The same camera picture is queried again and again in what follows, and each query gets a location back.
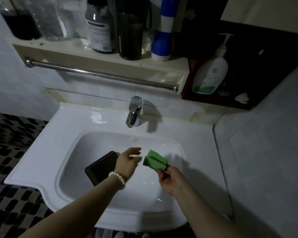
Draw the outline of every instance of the gray bottle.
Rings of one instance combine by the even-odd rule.
[[[99,53],[114,53],[116,50],[114,17],[107,0],[87,0],[85,18],[91,47]]]

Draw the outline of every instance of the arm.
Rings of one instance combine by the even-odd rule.
[[[157,171],[160,185],[174,196],[196,237],[243,237],[230,221],[203,199],[176,167],[168,166],[166,171],[169,174],[161,169]]]
[[[115,171],[127,181],[141,158],[141,148],[129,148],[117,159]],[[27,230],[20,238],[86,238],[114,195],[123,188],[116,176],[110,176],[91,191],[48,216]]]

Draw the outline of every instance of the hand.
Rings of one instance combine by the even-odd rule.
[[[159,183],[164,191],[169,195],[174,195],[175,190],[179,188],[186,179],[181,171],[174,166],[167,165],[166,172],[163,172],[162,169],[157,170]]]
[[[122,152],[118,157],[115,172],[123,176],[125,181],[129,180],[135,172],[141,157],[131,157],[131,155],[139,155],[141,148],[129,148]]]

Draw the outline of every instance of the chrome faucet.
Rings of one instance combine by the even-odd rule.
[[[142,99],[138,96],[133,96],[129,105],[129,114],[126,124],[129,128],[137,127],[140,125],[140,111]]]

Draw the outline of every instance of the left hand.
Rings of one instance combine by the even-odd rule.
[[[141,157],[131,157],[131,155],[139,155],[141,148],[129,148],[122,152],[118,157],[115,172],[123,176],[125,181],[129,180],[135,172]]]

